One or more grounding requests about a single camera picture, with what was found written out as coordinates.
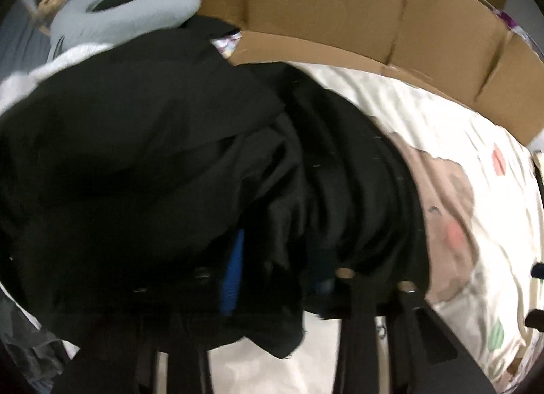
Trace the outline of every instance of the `cartoon bear print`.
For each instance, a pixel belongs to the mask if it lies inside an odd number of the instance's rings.
[[[472,185],[458,163],[413,148],[398,133],[388,136],[406,160],[420,194],[430,262],[427,301],[449,301],[469,282],[478,260],[470,230]]]

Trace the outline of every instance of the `green leaf print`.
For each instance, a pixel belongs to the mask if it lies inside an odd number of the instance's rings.
[[[504,328],[499,319],[495,322],[494,327],[488,336],[488,351],[493,352],[499,349],[503,345],[504,341]]]

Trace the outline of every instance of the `cardboard box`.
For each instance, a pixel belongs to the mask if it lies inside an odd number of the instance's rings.
[[[477,0],[203,0],[244,31],[233,63],[299,61],[398,78],[527,144],[544,128],[544,64]]]

